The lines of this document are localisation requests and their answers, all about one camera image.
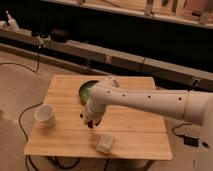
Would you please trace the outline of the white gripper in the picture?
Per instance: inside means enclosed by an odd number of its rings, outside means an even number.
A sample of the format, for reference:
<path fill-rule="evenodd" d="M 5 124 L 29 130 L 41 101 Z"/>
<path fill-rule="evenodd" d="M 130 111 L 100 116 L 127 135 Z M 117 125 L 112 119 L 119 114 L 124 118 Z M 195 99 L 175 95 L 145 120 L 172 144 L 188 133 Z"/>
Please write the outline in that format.
<path fill-rule="evenodd" d="M 104 115 L 103 108 L 93 108 L 85 106 L 82 111 L 83 123 L 87 125 L 89 121 L 93 121 L 93 126 L 98 126 Z"/>

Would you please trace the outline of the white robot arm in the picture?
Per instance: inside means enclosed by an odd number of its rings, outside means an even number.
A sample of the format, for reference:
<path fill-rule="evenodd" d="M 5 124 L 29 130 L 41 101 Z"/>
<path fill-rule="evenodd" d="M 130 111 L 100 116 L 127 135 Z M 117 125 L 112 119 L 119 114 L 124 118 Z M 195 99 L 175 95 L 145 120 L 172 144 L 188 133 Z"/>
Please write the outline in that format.
<path fill-rule="evenodd" d="M 188 90 L 128 90 L 113 77 L 98 81 L 89 89 L 83 118 L 92 128 L 99 124 L 108 105 L 184 120 L 202 127 L 196 171 L 213 171 L 213 93 Z"/>

